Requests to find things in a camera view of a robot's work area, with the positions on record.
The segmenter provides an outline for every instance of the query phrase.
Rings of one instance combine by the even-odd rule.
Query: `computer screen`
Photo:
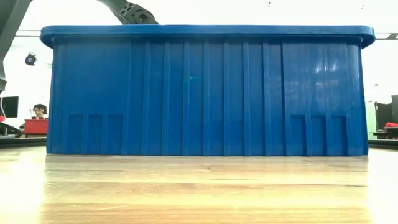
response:
[[[6,115],[6,118],[18,117],[18,101],[19,101],[18,96],[0,97],[2,110]]]

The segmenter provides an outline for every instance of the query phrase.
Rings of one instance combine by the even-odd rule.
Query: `red box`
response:
[[[46,119],[27,119],[25,120],[25,134],[47,134],[49,121]]]

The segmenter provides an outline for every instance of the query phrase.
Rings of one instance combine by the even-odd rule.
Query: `black robotic arm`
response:
[[[110,8],[122,24],[157,24],[155,17],[126,0],[97,0]],[[0,94],[6,89],[4,58],[32,0],[0,0]]]

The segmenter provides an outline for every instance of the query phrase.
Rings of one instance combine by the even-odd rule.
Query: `woman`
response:
[[[47,107],[43,104],[36,104],[33,107],[33,111],[36,116],[33,116],[32,119],[47,119]]]

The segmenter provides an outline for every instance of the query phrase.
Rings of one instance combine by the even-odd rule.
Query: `dark hair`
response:
[[[33,110],[34,109],[40,109],[40,110],[43,110],[43,114],[47,114],[47,107],[46,106],[44,106],[43,104],[37,104],[37,105],[35,105],[34,107],[33,107]]]

